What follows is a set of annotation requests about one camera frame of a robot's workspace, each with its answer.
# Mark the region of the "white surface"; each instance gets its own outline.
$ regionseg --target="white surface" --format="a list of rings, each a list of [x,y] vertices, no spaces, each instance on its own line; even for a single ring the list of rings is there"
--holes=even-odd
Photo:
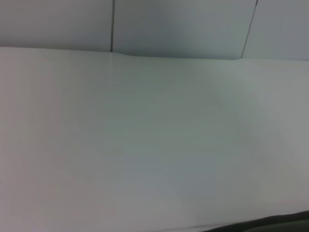
[[[256,0],[117,0],[114,52],[240,58]]]
[[[243,57],[308,60],[308,9],[308,0],[259,0]]]
[[[109,51],[112,0],[1,0],[0,46]]]
[[[168,230],[168,231],[161,231],[161,232],[204,232],[209,231],[224,225],[217,225],[217,226],[203,226],[203,227],[193,227],[188,229],[179,229],[179,230]]]
[[[0,229],[148,232],[309,208],[309,63],[0,49]]]

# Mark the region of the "tile grout line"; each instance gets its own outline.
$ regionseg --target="tile grout line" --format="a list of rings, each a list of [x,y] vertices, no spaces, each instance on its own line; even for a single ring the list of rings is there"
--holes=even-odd
[[[250,29],[251,29],[251,24],[252,24],[252,21],[253,21],[253,17],[254,17],[254,13],[255,13],[255,9],[256,9],[256,6],[257,6],[257,3],[259,2],[259,0],[256,0],[256,3],[255,3],[255,6],[254,6],[254,10],[253,10],[253,14],[252,14],[252,18],[251,18],[251,22],[250,22],[250,25],[249,25],[249,29],[248,29],[248,33],[247,33],[247,37],[246,37],[246,41],[245,41],[245,45],[243,47],[243,50],[242,50],[242,53],[241,53],[241,57],[243,57],[243,53],[245,51],[245,47],[247,45],[247,40],[248,40],[248,37],[249,37],[249,33],[250,33]]]

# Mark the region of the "white tile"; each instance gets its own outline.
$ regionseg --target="white tile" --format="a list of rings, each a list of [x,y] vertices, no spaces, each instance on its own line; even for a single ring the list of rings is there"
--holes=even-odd
[[[308,9],[308,0],[259,0],[244,57],[308,60]]]
[[[0,46],[110,50],[112,0],[1,0]]]
[[[240,58],[255,0],[117,0],[114,51]]]

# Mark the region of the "panel seam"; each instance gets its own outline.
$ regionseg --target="panel seam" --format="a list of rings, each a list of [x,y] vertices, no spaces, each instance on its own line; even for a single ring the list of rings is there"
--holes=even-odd
[[[251,22],[250,22],[250,25],[249,25],[249,29],[248,29],[248,33],[247,33],[247,37],[246,37],[246,41],[245,41],[245,45],[243,46],[243,50],[242,50],[242,53],[241,53],[241,58],[243,57],[243,53],[244,53],[245,48],[246,48],[246,45],[247,45],[247,40],[248,40],[248,37],[249,37],[249,33],[250,33],[250,29],[251,29],[251,25],[252,25],[253,18],[254,18],[255,9],[256,9],[256,6],[257,6],[258,2],[259,2],[259,0],[256,0],[256,2],[255,2],[255,6],[254,6],[254,10],[253,10],[253,14],[252,14]]]
[[[111,48],[110,51],[113,51],[113,42],[114,42],[114,23],[115,23],[115,0],[112,0],[112,26],[111,26]]]

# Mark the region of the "dark edge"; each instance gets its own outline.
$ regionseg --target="dark edge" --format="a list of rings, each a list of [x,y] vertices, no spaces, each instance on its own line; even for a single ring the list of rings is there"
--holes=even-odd
[[[242,53],[241,53],[241,58],[243,57],[243,53],[244,53],[245,47],[246,47],[246,45],[247,45],[247,40],[248,40],[249,33],[250,33],[250,29],[251,29],[251,24],[252,24],[252,21],[253,21],[255,9],[256,9],[256,6],[257,6],[257,3],[258,3],[258,2],[259,2],[259,0],[256,0],[255,7],[254,7],[254,10],[253,10],[253,14],[252,14],[252,18],[251,18],[251,22],[250,22],[250,25],[249,25],[248,34],[247,34],[246,41],[245,41],[245,45],[244,45],[243,50],[242,50]]]
[[[114,42],[114,23],[115,23],[115,0],[112,0],[112,28],[111,28],[111,52]]]

